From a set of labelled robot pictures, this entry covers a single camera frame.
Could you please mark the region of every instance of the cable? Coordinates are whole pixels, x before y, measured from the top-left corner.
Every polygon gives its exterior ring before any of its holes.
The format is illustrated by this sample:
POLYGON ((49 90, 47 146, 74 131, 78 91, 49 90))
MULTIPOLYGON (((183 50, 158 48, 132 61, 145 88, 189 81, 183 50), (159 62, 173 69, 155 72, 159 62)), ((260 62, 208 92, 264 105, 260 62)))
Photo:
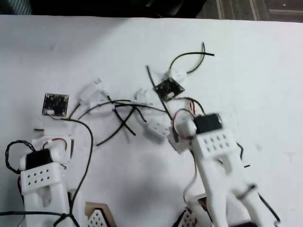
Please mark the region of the cable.
POLYGON ((241 152, 240 152, 240 158, 241 158, 241 160, 242 160, 242 158, 243 158, 243 152, 244 152, 244 148, 242 147, 242 145, 241 144, 239 144, 238 142, 237 142, 237 146, 241 149, 241 152))
POLYGON ((186 194, 188 192, 188 190, 194 185, 196 179, 197 179, 197 165, 196 165, 196 159, 194 156, 194 152, 192 150, 189 150, 191 155, 193 156, 193 160, 194 160, 194 165, 195 165, 195 174, 193 179, 188 183, 188 185, 185 187, 184 191, 183 191, 183 201, 186 203, 186 194))
POLYGON ((139 110, 139 108, 138 107, 134 107, 135 108, 135 110, 139 113, 139 115, 140 115, 140 117, 142 118, 142 120, 144 121, 144 122, 147 122, 147 120, 144 118, 144 116, 143 116, 143 114, 142 114, 142 112, 139 110))
POLYGON ((86 169, 85 169, 85 172, 84 172, 84 175, 75 191, 75 194, 71 200, 71 204, 70 204, 70 213, 72 214, 72 208, 73 208, 73 205, 75 203, 75 199, 76 199, 76 196, 80 190, 80 187, 82 186, 83 184, 83 181, 87 175, 87 172, 89 170, 89 165, 90 165, 90 161, 91 161, 91 156, 92 156, 92 153, 93 153, 93 148, 94 148, 94 136, 93 136, 93 133, 91 131, 91 129, 89 128, 89 126, 81 121, 78 121, 78 120, 74 120, 74 119, 64 119, 64 118, 61 118, 60 120, 62 121, 67 121, 67 122, 75 122, 75 123, 79 123, 79 124, 82 124, 88 131, 89 131, 89 134, 90 134, 90 138, 91 138, 91 142, 90 142, 90 151, 89 151, 89 159, 87 161, 87 165, 86 165, 86 169))
POLYGON ((114 113, 117 115, 117 117, 119 118, 119 120, 121 121, 121 123, 123 124, 123 126, 125 126, 130 131, 131 134, 133 134, 134 136, 136 136, 136 133, 130 127, 128 127, 128 125, 122 119, 122 117, 118 114, 118 111, 116 109, 114 109, 114 113))
POLYGON ((131 100, 129 100, 129 99, 118 99, 118 100, 113 100, 113 101, 109 101, 109 102, 105 102, 105 103, 101 103, 101 104, 98 104, 98 105, 96 105, 96 106, 94 106, 94 107, 92 107, 92 108, 90 108, 90 109, 88 109, 84 114, 82 114, 79 118, 78 118, 78 120, 80 120, 82 117, 84 117, 86 114, 88 114, 90 111, 92 111, 92 110, 94 110, 94 109, 96 109, 96 108, 98 108, 98 107, 100 107, 100 106, 103 106, 103 105, 106 105, 106 104, 111 104, 112 102, 131 102, 131 100))
POLYGON ((21 173, 21 170, 20 169, 14 169, 13 167, 10 166, 9 164, 9 148, 16 144, 16 143, 23 143, 24 145, 26 145, 29 149, 31 149, 32 151, 36 152, 34 146, 25 141, 25 140, 17 140, 17 141, 14 141, 14 142, 11 142, 7 147, 6 147, 6 150, 5 150, 5 165, 7 167, 7 169, 11 170, 12 172, 16 173, 16 174, 20 174, 21 173))
POLYGON ((81 103, 78 103, 76 105, 76 107, 73 109, 73 111, 71 112, 70 116, 68 117, 68 119, 71 119, 71 117, 73 116, 73 114, 76 112, 76 110, 81 106, 81 103))
MULTIPOLYGON (((152 87, 155 89, 156 85, 155 85, 155 82, 152 79, 152 75, 151 75, 151 72, 150 72, 150 67, 148 65, 146 66, 146 70, 147 70, 148 76, 149 76, 149 78, 151 80, 152 87)), ((159 99, 160 99, 160 101, 161 101, 161 103, 162 103, 162 105, 163 105, 163 107, 164 107, 164 109, 165 109, 168 117, 172 120, 172 116, 171 116, 168 108, 166 107, 164 101, 162 100, 162 98, 159 95, 158 95, 158 97, 159 97, 159 99)))
POLYGON ((153 107, 153 106, 149 106, 149 105, 142 105, 142 104, 124 104, 124 103, 119 103, 119 102, 115 102, 116 104, 116 107, 121 107, 121 106, 134 106, 134 107, 145 107, 145 108, 149 108, 149 109, 153 109, 153 110, 158 110, 160 112, 163 112, 163 113, 166 113, 165 110, 161 110, 161 109, 158 109, 156 107, 153 107))
MULTIPOLYGON (((114 102, 112 101, 112 99, 110 98, 109 95, 107 96, 107 98, 108 98, 108 100, 110 101, 111 104, 114 104, 114 102)), ((114 109, 114 113, 115 113, 115 115, 117 116, 117 118, 119 118, 119 120, 120 120, 121 122, 123 122, 123 120, 122 120, 120 114, 118 113, 118 111, 117 111, 116 109, 114 109)), ((129 132, 130 132, 131 134, 133 134, 134 136, 136 135, 136 133, 134 133, 134 131, 133 131, 126 123, 124 123, 124 126, 129 130, 129 132)))
POLYGON ((0 212, 0 216, 8 216, 8 215, 54 215, 54 216, 60 216, 60 218, 67 218, 70 217, 72 221, 74 222, 76 227, 80 227, 77 220, 72 214, 60 214, 55 212, 46 212, 46 211, 6 211, 6 212, 0 212))
MULTIPOLYGON (((205 45, 204 45, 204 42, 202 43, 202 52, 205 52, 206 50, 205 50, 205 45)), ((196 67, 194 67, 192 70, 190 70, 190 71, 187 71, 186 73, 187 74, 190 74, 190 73, 193 73, 194 71, 196 71, 199 67, 200 67, 200 65, 202 64, 202 62, 203 62, 203 60, 204 60, 204 57, 205 57, 205 55, 203 54, 202 55, 202 58, 201 58, 201 61, 197 64, 197 66, 196 67)))
POLYGON ((272 209, 272 207, 269 205, 269 203, 261 196, 260 193, 258 193, 261 201, 264 203, 264 205, 269 209, 269 211, 272 213, 272 215, 276 218, 277 222, 280 223, 281 219, 280 217, 276 214, 276 212, 274 211, 274 209, 272 209))
MULTIPOLYGON (((126 122, 129 117, 133 114, 133 112, 135 111, 135 108, 132 108, 132 110, 129 112, 128 116, 125 118, 124 122, 126 122)), ((103 140, 102 142, 98 143, 96 146, 100 146, 104 143, 106 143, 107 141, 109 141, 111 138, 113 138, 123 127, 123 123, 116 129, 116 131, 114 131, 109 137, 107 137, 105 140, 103 140)))
POLYGON ((180 57, 182 57, 182 56, 185 56, 185 55, 193 55, 193 54, 200 54, 200 55, 202 54, 202 55, 214 56, 213 53, 206 53, 206 52, 188 52, 188 53, 183 53, 183 54, 180 54, 179 56, 177 56, 177 57, 172 61, 172 63, 171 63, 170 66, 169 66, 169 69, 171 69, 172 65, 175 63, 175 61, 176 61, 178 58, 180 58, 180 57))

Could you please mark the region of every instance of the white table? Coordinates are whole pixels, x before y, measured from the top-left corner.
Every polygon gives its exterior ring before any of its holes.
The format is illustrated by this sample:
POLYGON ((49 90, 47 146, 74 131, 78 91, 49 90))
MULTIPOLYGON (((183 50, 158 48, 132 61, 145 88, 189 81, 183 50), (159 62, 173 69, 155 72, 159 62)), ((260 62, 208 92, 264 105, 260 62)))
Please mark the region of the white table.
MULTIPOLYGON (((71 95, 71 110, 76 94, 101 77, 113 98, 132 98, 139 88, 151 88, 146 64, 159 83, 175 56, 198 51, 204 41, 215 57, 205 57, 184 85, 184 95, 198 99, 209 113, 220 112, 234 130, 245 147, 244 164, 251 164, 247 174, 281 216, 281 226, 301 225, 302 40, 303 24, 298 23, 0 16, 0 210, 23 209, 17 176, 5 168, 4 150, 13 140, 37 135, 33 128, 45 93, 71 95)), ((176 67, 186 70, 197 59, 185 57, 176 67)), ((182 103, 170 107, 176 110, 182 103)), ((159 118, 169 124, 165 115, 159 118)), ((113 114, 83 120, 96 142, 119 125, 113 114)), ((95 149, 82 188, 85 200, 107 203, 118 226, 170 227, 184 207, 192 157, 189 152, 178 155, 167 141, 148 139, 135 117, 128 124, 136 137, 120 132, 95 149)), ((89 145, 85 129, 77 126, 76 132, 68 168, 75 185, 89 145)), ((12 148, 12 165, 18 165, 22 149, 12 148)), ((190 192, 204 192, 200 179, 190 192)), ((0 223, 16 226, 20 219, 11 216, 0 223)))

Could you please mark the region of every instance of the circuit board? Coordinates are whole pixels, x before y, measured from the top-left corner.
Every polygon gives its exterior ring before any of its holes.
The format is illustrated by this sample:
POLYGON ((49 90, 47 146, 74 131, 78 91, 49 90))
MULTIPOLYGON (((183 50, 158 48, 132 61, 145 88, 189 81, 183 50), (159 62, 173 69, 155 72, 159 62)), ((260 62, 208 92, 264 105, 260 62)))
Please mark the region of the circuit board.
POLYGON ((171 77, 158 84, 154 90, 165 102, 185 91, 185 89, 171 77))
POLYGON ((42 115, 65 117, 69 95, 45 94, 42 115))

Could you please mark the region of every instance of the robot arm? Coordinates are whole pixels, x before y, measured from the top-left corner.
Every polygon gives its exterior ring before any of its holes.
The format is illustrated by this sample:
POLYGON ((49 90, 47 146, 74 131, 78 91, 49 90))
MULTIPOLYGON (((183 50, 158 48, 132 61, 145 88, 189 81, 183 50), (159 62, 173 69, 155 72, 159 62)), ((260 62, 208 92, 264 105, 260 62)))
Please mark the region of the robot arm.
POLYGON ((218 114, 184 119, 172 127, 169 141, 179 153, 186 149, 193 152, 215 227, 228 227, 226 201, 230 194, 240 200, 257 226, 274 225, 265 215, 266 206, 258 196, 256 185, 245 177, 233 134, 223 127, 218 114))

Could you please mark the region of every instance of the white wire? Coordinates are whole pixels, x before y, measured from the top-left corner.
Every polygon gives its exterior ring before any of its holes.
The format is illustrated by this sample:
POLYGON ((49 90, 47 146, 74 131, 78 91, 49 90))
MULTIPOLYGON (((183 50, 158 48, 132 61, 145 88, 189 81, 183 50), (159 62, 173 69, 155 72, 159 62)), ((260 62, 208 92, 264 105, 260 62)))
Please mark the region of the white wire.
POLYGON ((192 153, 193 156, 193 160, 194 160, 194 165, 195 165, 195 174, 193 179, 188 183, 188 185, 185 187, 184 191, 183 191, 183 200, 186 203, 186 194, 189 191, 189 189, 194 185, 194 183, 196 182, 197 179, 197 165, 196 165, 196 160, 194 157, 194 154, 192 153))

